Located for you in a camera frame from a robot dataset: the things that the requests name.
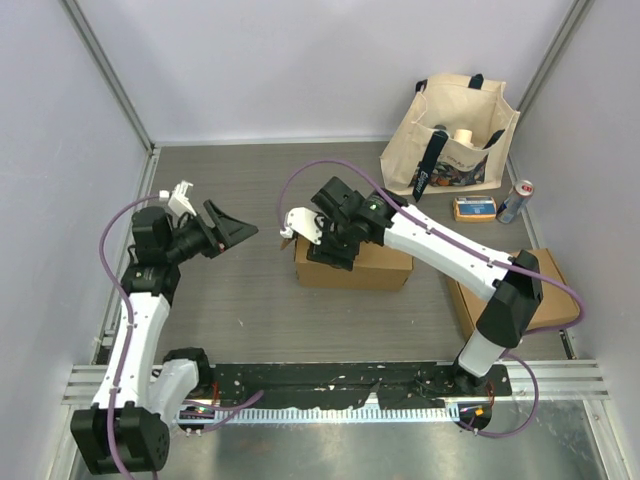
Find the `spare cardboard sheet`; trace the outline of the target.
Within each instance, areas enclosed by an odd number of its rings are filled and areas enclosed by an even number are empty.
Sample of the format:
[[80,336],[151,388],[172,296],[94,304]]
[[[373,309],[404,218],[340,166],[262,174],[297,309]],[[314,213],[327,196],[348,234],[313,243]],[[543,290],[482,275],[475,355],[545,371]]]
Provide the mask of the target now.
[[294,265],[299,284],[308,288],[400,291],[414,270],[412,256],[400,251],[363,243],[352,271],[334,268],[307,259],[311,243],[304,239],[284,239],[280,249],[294,246]]

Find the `brown cardboard box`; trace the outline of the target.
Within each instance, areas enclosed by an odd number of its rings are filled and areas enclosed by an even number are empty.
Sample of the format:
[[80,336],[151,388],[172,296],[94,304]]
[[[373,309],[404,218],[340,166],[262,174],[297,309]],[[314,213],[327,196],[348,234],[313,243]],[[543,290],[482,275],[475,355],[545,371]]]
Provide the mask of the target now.
[[[542,275],[565,284],[564,276],[548,249],[530,249],[529,252],[537,257]],[[463,337],[467,340],[475,331],[476,322],[486,302],[452,278],[447,277],[446,282]],[[580,309],[569,294],[547,282],[542,282],[541,285],[543,299],[527,328],[528,332],[536,328],[558,327],[577,318]]]

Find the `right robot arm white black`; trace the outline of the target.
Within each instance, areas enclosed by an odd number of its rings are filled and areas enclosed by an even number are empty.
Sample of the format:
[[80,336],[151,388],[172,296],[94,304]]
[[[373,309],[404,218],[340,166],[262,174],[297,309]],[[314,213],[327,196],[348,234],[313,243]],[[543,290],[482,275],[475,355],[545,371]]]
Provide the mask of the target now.
[[534,275],[537,258],[473,242],[386,189],[363,196],[332,177],[312,201],[315,209],[297,208],[286,216],[287,232],[309,241],[308,260],[352,270],[361,244],[373,243],[436,268],[485,301],[451,371],[460,393],[472,395],[483,388],[493,364],[520,343],[542,301],[541,282]]

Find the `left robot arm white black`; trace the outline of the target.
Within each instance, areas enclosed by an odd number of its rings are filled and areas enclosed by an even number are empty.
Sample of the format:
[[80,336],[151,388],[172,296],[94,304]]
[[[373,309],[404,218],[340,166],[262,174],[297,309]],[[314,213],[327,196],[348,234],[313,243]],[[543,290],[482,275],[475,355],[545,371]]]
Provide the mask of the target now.
[[258,232],[211,201],[204,208],[199,215],[181,200],[151,206],[141,199],[126,209],[133,243],[124,274],[112,280],[121,299],[116,338],[97,393],[70,425],[93,475],[157,474],[168,459],[170,429],[183,402],[212,389],[212,369],[201,348],[169,352],[159,376],[152,375],[180,265],[197,255],[215,258]]

